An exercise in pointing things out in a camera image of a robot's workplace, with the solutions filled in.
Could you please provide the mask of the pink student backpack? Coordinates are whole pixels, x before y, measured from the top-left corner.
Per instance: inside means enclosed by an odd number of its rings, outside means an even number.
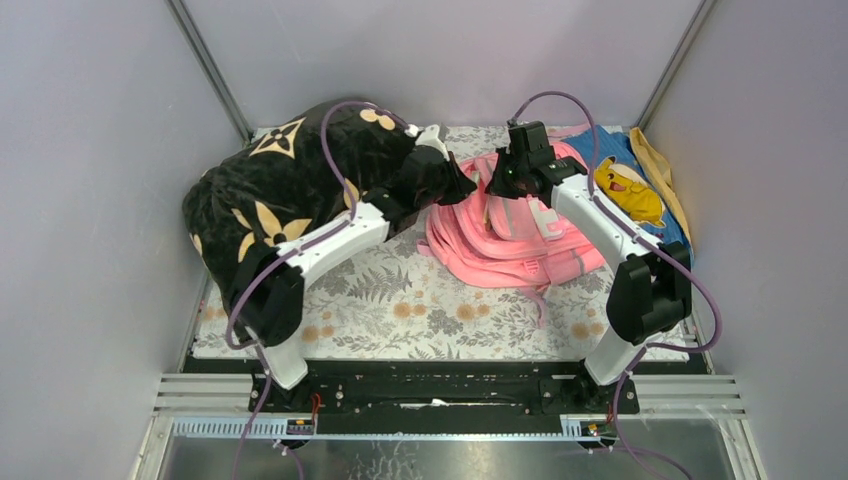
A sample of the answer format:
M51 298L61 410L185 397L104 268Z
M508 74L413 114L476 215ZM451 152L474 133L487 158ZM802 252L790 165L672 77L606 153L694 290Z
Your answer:
M465 284L520 290L536 303L537 325L543 327L547 288L590 273L605 260L577 227L537 198L488 194L496 161L488 153L460 163L476 189L457 204L430 209L418 251Z

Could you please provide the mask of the black pillow with beige flowers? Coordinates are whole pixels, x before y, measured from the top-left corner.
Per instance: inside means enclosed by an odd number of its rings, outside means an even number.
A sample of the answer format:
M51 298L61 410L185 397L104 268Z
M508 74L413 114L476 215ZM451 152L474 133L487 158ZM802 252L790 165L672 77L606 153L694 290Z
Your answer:
M420 130L361 98L313 106L203 173L182 213L231 315L228 292L254 246L297 240L386 183Z

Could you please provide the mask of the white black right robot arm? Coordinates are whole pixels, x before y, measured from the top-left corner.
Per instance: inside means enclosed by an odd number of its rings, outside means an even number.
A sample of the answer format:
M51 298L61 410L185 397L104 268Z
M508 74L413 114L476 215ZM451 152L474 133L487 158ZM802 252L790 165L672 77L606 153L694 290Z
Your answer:
M594 162L557 157L541 122L511 123L508 136L508 146L497 150L487 194L542 201L570 221L614 272L606 303L610 327L583 361L587 376L573 386L577 405L597 412L648 342L691 314L690 254L631 220L598 185L601 169Z

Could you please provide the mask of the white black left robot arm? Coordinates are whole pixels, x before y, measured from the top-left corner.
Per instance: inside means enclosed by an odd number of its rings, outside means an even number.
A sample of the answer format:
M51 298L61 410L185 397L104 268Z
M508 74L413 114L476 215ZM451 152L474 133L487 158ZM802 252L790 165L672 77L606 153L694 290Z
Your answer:
M413 226L434 204L454 205L476 189L448 150L440 126L419 131L396 175L368 192L353 214L275 246L248 249L228 292L231 315L254 340L272 398L288 411L309 401L308 367L296 332L304 294L321 276Z

